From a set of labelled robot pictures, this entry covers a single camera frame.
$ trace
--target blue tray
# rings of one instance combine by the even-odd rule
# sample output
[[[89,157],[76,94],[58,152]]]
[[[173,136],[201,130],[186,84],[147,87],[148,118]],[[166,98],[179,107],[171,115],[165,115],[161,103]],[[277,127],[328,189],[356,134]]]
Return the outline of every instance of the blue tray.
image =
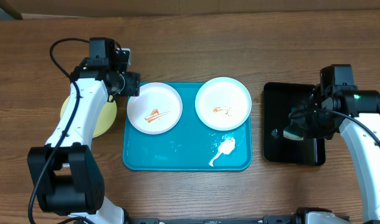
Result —
[[[123,163],[132,170],[165,171],[242,171],[252,160],[250,118],[230,131],[216,131],[207,127],[196,113],[194,102],[203,83],[166,83],[181,96],[183,112],[179,122],[162,134],[145,134],[125,121]],[[229,154],[217,154],[225,138],[235,139],[235,148]]]

